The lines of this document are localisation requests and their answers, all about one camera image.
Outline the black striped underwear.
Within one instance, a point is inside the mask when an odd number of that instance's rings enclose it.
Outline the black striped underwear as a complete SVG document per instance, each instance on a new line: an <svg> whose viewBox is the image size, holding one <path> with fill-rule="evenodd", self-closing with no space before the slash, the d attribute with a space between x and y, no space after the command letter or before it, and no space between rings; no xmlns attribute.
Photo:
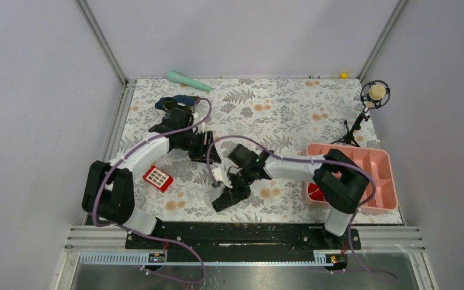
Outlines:
<svg viewBox="0 0 464 290"><path fill-rule="evenodd" d="M249 198L250 195L251 189L248 184L235 185L233 188L225 187L221 195L211 204L216 212L220 212Z"/></svg>

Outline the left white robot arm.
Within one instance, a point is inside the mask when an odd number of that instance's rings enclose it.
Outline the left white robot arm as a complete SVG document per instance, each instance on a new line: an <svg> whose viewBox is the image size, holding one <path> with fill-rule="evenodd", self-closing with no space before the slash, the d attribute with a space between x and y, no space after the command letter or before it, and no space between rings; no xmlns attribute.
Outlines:
<svg viewBox="0 0 464 290"><path fill-rule="evenodd" d="M90 168L82 199L82 208L95 218L140 233L140 241L148 248L163 242L157 218L135 204L134 183L143 177L150 165L173 149L186 151L193 162L221 163L215 149L212 131L202 129L204 122L195 121L192 112L172 109L159 124L152 126L140 143L121 157L110 161L94 161Z"/></svg>

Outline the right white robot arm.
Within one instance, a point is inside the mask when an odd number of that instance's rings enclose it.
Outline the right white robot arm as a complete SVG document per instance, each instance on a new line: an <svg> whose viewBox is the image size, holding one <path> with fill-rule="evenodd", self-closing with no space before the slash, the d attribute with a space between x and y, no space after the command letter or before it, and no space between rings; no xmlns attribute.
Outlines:
<svg viewBox="0 0 464 290"><path fill-rule="evenodd" d="M255 153L238 145L229 159L239 170L228 176L230 185L222 197L227 205L248 198L251 184L260 180L293 179L315 184L330 205L322 233L323 243L331 249L346 241L346 230L356 214L361 198L373 178L338 149L324 155L278 156L271 150Z"/></svg>

